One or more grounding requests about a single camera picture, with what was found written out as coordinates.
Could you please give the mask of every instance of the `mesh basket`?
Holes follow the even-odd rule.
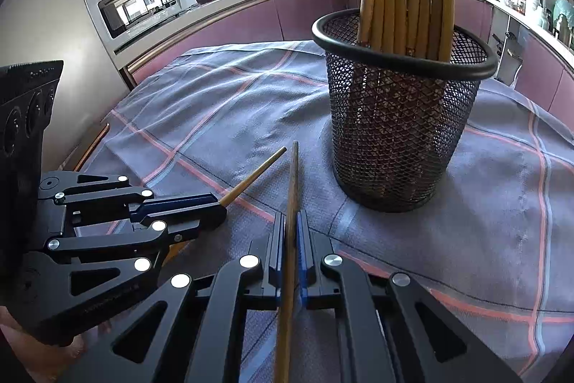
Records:
[[[408,211],[433,196],[496,60],[458,27],[450,63],[382,54],[356,45],[358,24],[351,9],[313,26],[326,51],[335,177],[369,208]]]

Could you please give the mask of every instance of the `basket rim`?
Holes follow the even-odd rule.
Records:
[[[377,52],[368,47],[350,45],[329,37],[325,32],[325,24],[334,19],[348,17],[360,13],[360,9],[346,9],[324,15],[313,24],[311,29],[313,40],[325,51],[336,54],[345,59],[374,67],[392,69],[423,78],[437,78],[439,80],[484,80],[494,75],[497,69],[497,60],[493,50],[484,41],[468,30],[455,25],[455,30],[470,37],[478,43],[486,53],[486,60],[477,64],[453,64],[451,62],[432,61],[408,55],[386,54]]]

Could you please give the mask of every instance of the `kitchen counter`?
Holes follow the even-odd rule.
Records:
[[[508,14],[520,24],[524,25],[531,32],[533,32],[543,43],[545,43],[559,58],[561,58],[570,67],[570,72],[574,73],[574,53],[566,47],[564,43],[558,41],[553,37],[549,31],[544,30],[530,19],[527,19],[523,14],[511,9],[507,5],[497,0],[482,0],[487,2],[497,9]]]
[[[235,9],[242,9],[262,1],[265,0],[215,0],[199,5],[145,34],[118,54],[111,52],[112,61],[118,69],[127,67],[129,71],[133,71],[153,55],[150,51],[166,40],[170,38],[176,40],[176,36],[183,35],[184,32],[192,34],[216,22],[222,14],[228,15]]]

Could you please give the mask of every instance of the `silver screw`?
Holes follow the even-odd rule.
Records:
[[[167,226],[168,226],[168,225],[165,224],[165,221],[160,221],[160,220],[154,221],[154,222],[151,224],[151,228],[152,228],[154,231],[163,231],[165,228],[167,228]]]
[[[323,261],[328,266],[339,266],[343,262],[343,259],[332,253],[331,255],[326,256]]]
[[[48,248],[50,250],[56,250],[58,247],[60,247],[60,242],[58,239],[52,239],[50,242],[48,242]]]
[[[244,268],[253,268],[259,265],[259,258],[255,255],[244,255],[239,259],[239,264]]]
[[[399,287],[405,287],[410,284],[410,278],[405,273],[397,273],[392,276],[392,281]]]
[[[138,271],[147,271],[151,267],[151,262],[147,258],[138,258],[135,261],[134,266]]]
[[[184,288],[189,284],[190,281],[191,281],[191,278],[189,276],[187,276],[186,274],[180,273],[180,274],[176,274],[176,276],[171,278],[171,285],[174,288]]]

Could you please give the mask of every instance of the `triangular cutout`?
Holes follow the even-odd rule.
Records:
[[[107,181],[106,176],[90,176],[89,174],[80,174],[77,177],[77,183],[88,183],[88,182],[102,182]]]
[[[74,271],[70,274],[70,293],[79,296],[100,284],[111,281],[119,276],[119,269],[106,268],[103,270]]]
[[[118,339],[112,348],[113,352],[136,364],[141,364],[145,360],[167,307],[167,302],[154,304],[133,328]]]
[[[466,353],[466,344],[430,308],[422,302],[417,302],[414,307],[438,362],[442,364]]]

